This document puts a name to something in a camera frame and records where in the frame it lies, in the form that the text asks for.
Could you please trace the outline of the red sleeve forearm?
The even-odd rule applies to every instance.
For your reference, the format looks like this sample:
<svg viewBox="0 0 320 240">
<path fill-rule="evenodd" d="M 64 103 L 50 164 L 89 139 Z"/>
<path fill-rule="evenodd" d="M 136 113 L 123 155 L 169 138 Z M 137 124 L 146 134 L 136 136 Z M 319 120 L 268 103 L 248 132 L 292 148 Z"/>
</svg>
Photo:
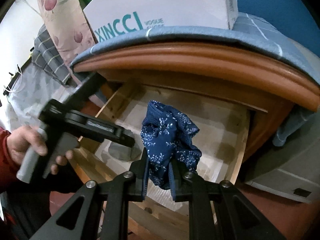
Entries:
<svg viewBox="0 0 320 240">
<path fill-rule="evenodd" d="M 20 168 L 11 158 L 7 147 L 7 138 L 10 135 L 9 131 L 1 128 L 0 140 L 0 189 L 4 192 L 8 186 L 17 180 L 16 173 Z"/>
</svg>

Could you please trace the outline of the left hand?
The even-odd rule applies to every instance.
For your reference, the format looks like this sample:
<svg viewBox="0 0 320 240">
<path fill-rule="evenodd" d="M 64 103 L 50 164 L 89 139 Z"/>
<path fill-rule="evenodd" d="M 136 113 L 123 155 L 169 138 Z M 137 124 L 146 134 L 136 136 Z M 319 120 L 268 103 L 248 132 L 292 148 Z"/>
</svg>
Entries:
<svg viewBox="0 0 320 240">
<path fill-rule="evenodd" d="M 47 154 L 47 146 L 35 127 L 22 126 L 14 130 L 7 138 L 8 154 L 12 161 L 21 165 L 29 147 L 32 147 L 40 156 Z M 73 158 L 73 151 L 69 150 L 64 155 L 58 155 L 51 166 L 51 174 L 56 175 L 60 166 L 66 166 Z"/>
</svg>

